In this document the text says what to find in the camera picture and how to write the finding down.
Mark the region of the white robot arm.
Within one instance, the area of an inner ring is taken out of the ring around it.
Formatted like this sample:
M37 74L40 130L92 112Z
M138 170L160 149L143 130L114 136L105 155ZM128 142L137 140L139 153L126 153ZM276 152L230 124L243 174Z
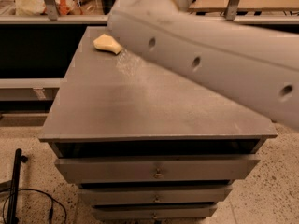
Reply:
M143 59L299 129L299 35L188 14L192 0L117 0L111 35Z

